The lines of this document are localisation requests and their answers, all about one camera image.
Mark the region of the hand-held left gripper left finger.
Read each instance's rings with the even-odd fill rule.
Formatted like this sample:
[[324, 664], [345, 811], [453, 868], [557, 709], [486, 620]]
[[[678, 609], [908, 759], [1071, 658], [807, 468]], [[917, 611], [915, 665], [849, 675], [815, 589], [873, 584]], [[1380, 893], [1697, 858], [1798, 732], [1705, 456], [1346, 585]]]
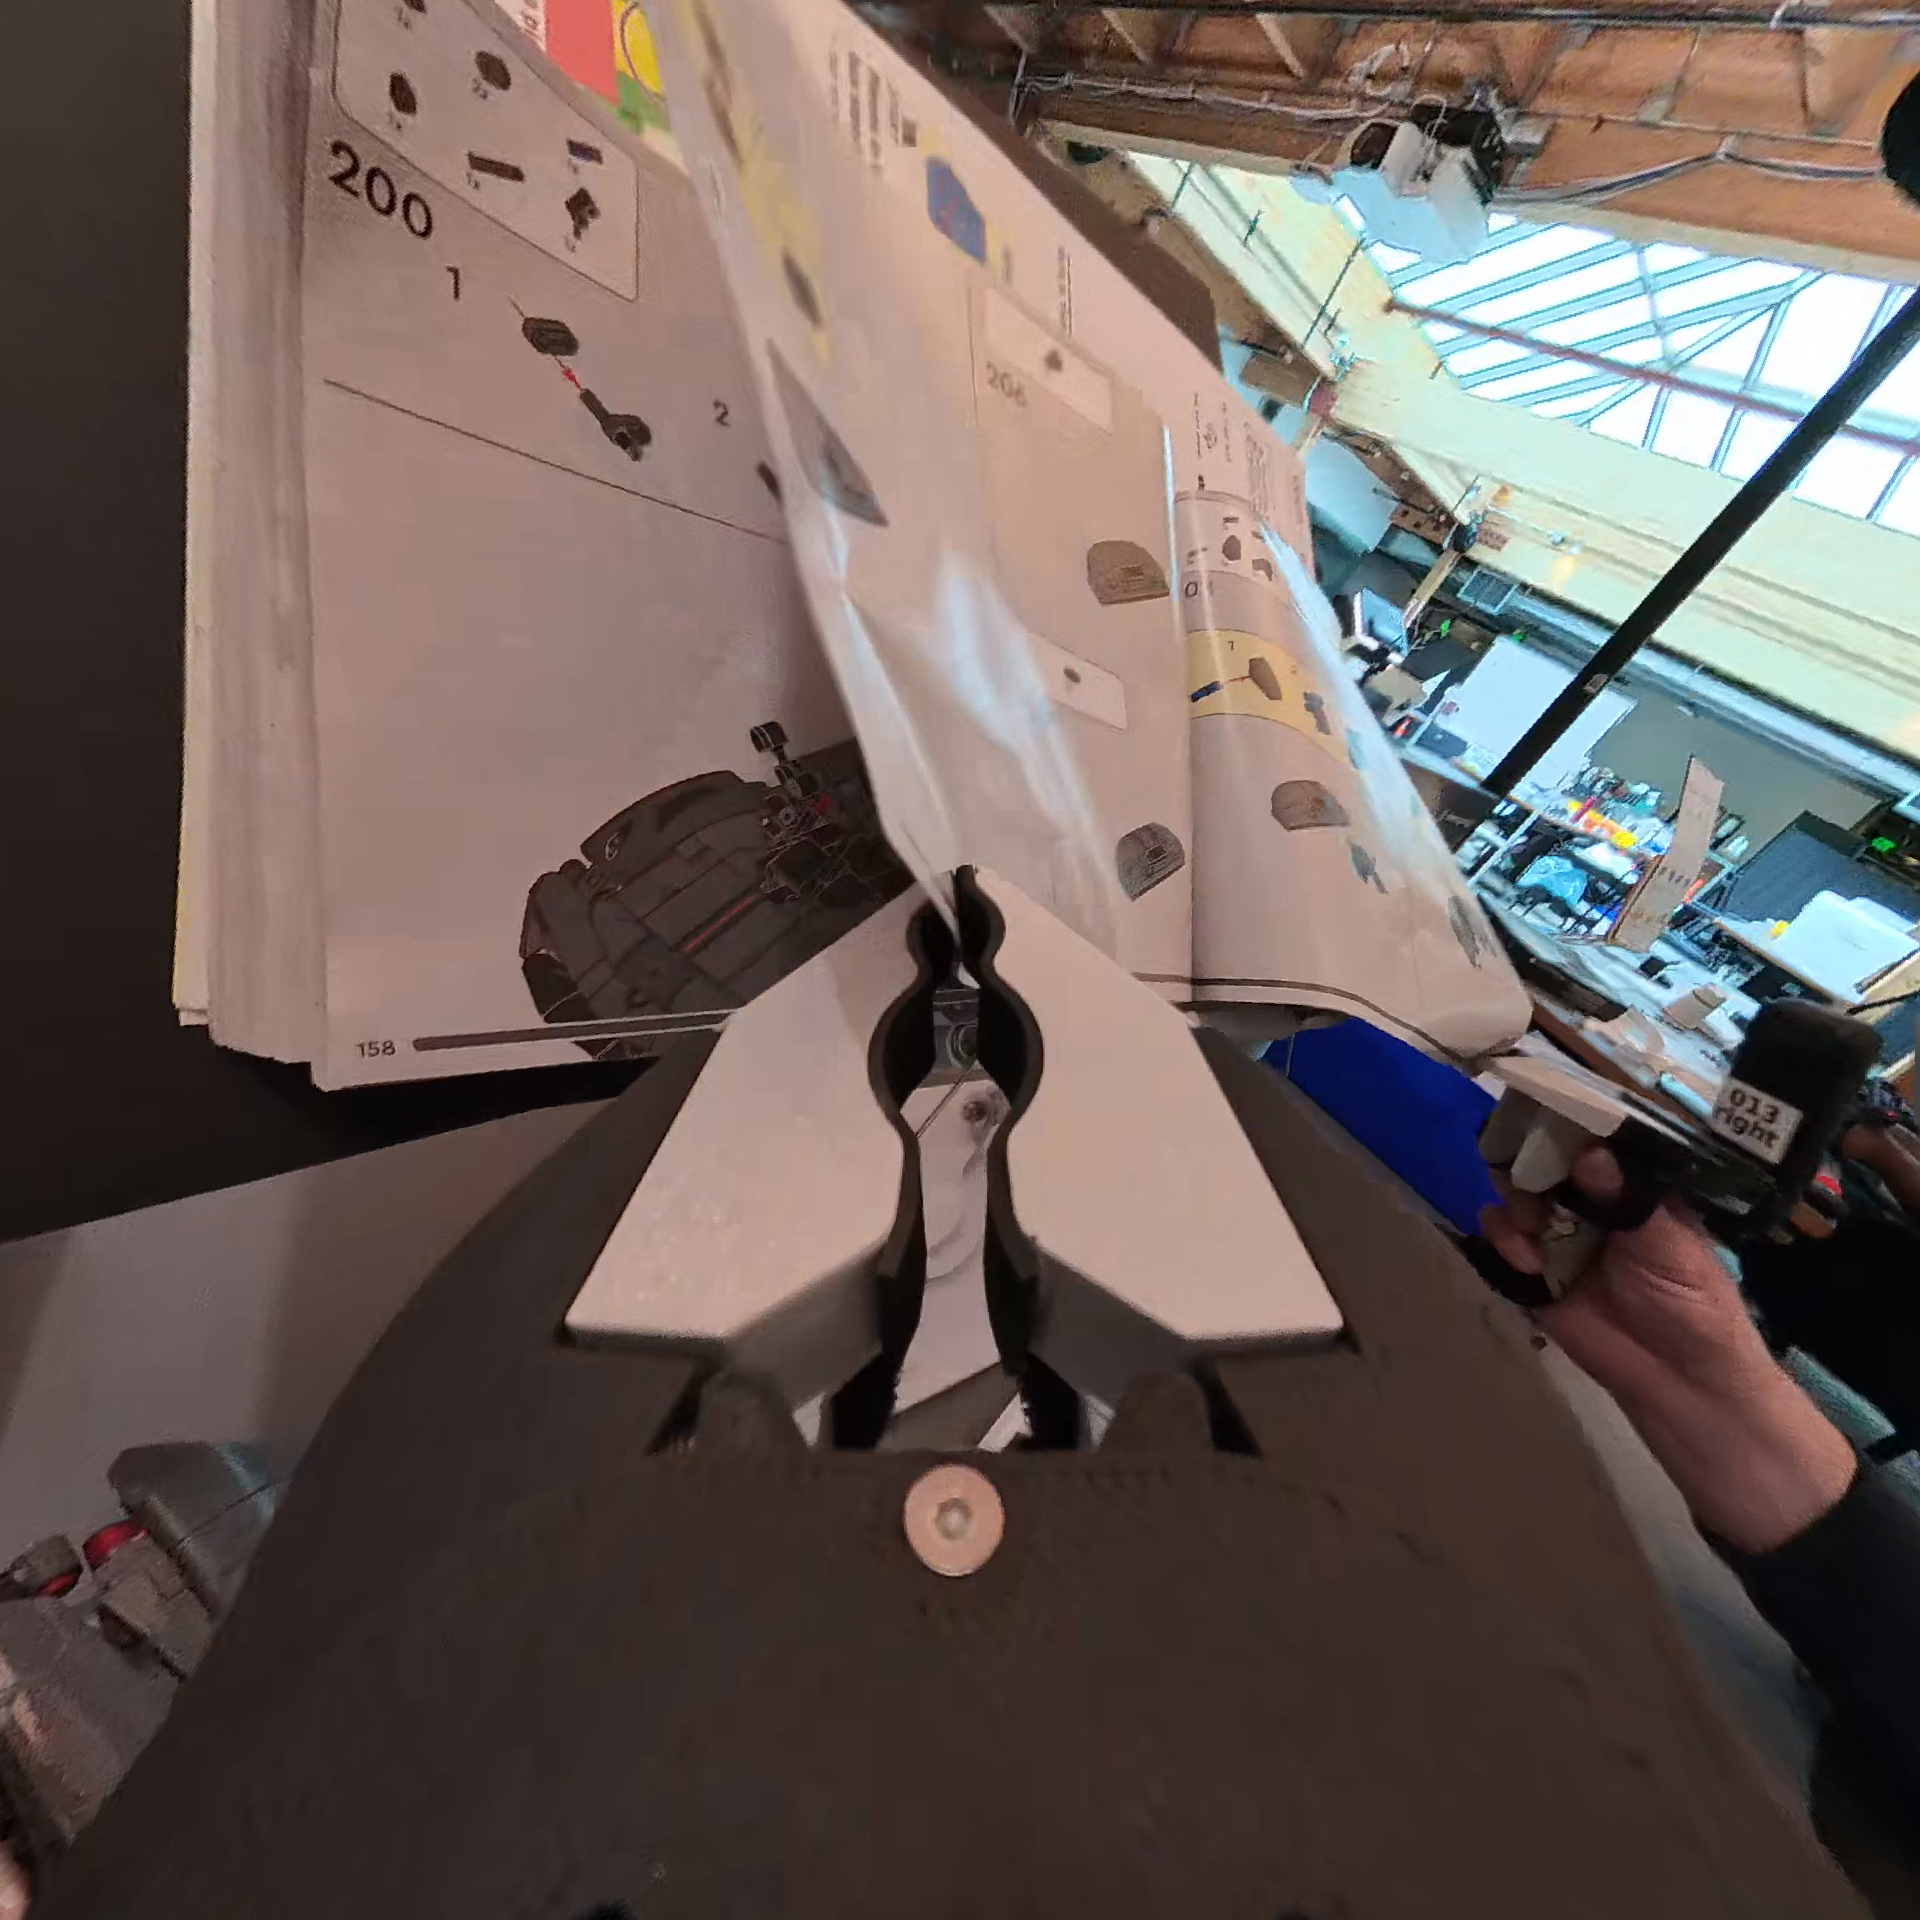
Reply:
[[734, 1012], [564, 1317], [582, 1344], [742, 1369], [837, 1450], [897, 1413], [929, 1274], [905, 1103], [954, 937], [905, 893]]

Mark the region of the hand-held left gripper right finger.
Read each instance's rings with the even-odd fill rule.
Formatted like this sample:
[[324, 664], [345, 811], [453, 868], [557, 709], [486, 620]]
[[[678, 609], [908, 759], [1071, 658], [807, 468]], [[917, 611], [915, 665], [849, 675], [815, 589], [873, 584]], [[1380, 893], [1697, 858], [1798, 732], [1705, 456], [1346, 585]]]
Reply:
[[1090, 1409], [1164, 1378], [1242, 1447], [1221, 1368], [1327, 1354], [1341, 1309], [1199, 1033], [994, 872], [958, 872], [956, 923], [1006, 1097], [983, 1269], [1028, 1447], [1086, 1447]]

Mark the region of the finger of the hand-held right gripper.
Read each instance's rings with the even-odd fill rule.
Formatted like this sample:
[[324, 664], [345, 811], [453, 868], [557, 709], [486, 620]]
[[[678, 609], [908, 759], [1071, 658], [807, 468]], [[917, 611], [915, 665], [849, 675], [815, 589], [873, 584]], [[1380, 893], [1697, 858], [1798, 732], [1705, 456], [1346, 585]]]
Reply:
[[1478, 1082], [1500, 1097], [1523, 1097], [1543, 1114], [1575, 1124], [1577, 1132], [1607, 1138], [1636, 1115], [1628, 1089], [1559, 1049], [1510, 1049], [1478, 1069]]

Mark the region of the lego instruction booklet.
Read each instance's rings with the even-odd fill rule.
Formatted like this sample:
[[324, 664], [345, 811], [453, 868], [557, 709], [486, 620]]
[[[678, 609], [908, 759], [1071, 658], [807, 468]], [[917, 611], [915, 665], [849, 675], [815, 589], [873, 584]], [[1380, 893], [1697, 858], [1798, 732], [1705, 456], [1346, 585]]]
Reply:
[[532, 9], [190, 9], [180, 1023], [636, 1061], [979, 867], [1509, 1051], [1206, 292], [849, 5]]

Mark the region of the person's right forearm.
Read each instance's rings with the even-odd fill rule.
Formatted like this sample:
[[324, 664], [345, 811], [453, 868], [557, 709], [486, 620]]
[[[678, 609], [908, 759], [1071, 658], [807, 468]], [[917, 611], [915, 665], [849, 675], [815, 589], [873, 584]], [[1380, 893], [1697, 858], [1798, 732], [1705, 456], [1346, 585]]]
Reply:
[[1857, 1457], [1841, 1499], [1790, 1541], [1747, 1553], [1707, 1535], [1830, 1708], [1814, 1824], [1884, 1915], [1915, 1915], [1918, 1519]]

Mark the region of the person's right hand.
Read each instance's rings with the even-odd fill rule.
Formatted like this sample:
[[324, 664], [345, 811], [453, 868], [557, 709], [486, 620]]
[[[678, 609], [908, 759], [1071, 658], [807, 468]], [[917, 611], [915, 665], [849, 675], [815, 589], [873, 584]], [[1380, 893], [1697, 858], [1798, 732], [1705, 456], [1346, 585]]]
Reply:
[[1853, 1488], [1857, 1450], [1777, 1363], [1692, 1217], [1661, 1208], [1603, 1236], [1531, 1320], [1717, 1544], [1782, 1551]]

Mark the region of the blue plastic bin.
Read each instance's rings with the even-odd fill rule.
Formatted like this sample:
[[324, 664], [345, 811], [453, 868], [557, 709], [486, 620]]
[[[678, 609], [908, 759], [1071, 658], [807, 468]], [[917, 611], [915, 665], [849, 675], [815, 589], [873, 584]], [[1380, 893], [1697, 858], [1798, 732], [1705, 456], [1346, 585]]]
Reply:
[[1481, 1135], [1497, 1096], [1390, 1033], [1339, 1020], [1270, 1041], [1269, 1069], [1395, 1172], [1457, 1236], [1497, 1201]]

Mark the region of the cluttered workshop shelves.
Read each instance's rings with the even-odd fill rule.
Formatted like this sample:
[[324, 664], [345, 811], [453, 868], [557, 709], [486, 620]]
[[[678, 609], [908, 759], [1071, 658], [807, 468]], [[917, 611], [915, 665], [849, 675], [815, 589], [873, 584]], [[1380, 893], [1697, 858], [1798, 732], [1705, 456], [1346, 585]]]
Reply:
[[1857, 999], [1881, 1058], [1915, 1055], [1915, 739], [1887, 747], [1650, 644], [1514, 784], [1476, 780], [1521, 743], [1599, 632], [1485, 568], [1418, 626], [1423, 698], [1395, 724], [1438, 776], [1457, 860], [1494, 901], [1591, 944], [1677, 867], [1692, 778], [1717, 788], [1667, 931], [1629, 937], [1646, 975], [1705, 977], [1756, 1002]]

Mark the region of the black slanted pole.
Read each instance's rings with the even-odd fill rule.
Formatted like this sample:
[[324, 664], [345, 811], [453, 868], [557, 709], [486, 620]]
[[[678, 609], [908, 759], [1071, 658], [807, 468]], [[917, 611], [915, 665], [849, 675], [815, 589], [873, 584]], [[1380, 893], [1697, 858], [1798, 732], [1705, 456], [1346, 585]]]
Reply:
[[1693, 592], [1730, 559], [1761, 520], [1793, 491], [1817, 453], [1833, 444], [1859, 409], [1907, 359], [1918, 341], [1918, 292], [1911, 292], [1887, 322], [1859, 347], [1849, 365], [1814, 400], [1793, 433], [1767, 456], [1717, 512], [1702, 532], [1646, 589], [1636, 607], [1614, 628], [1612, 637], [1575, 673], [1550, 706], [1529, 724], [1521, 740], [1478, 780], [1478, 792], [1494, 802], [1509, 799], [1516, 784], [1556, 745], [1598, 698], [1636, 661], [1661, 626]]

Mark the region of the skylight window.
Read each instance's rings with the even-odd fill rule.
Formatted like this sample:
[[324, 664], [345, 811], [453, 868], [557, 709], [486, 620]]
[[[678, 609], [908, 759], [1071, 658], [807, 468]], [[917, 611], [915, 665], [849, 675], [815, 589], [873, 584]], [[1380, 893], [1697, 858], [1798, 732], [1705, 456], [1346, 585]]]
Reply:
[[1364, 242], [1454, 384], [1742, 482], [1907, 307], [1899, 281], [1492, 219], [1457, 264]]

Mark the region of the white ceiling projector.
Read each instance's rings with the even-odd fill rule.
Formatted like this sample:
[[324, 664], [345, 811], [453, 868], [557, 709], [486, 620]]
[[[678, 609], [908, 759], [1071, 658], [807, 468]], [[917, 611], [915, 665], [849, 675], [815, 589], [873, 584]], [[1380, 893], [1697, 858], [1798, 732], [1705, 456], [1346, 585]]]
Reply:
[[1444, 268], [1489, 244], [1503, 172], [1497, 107], [1418, 103], [1351, 136], [1333, 192], [1377, 242]]

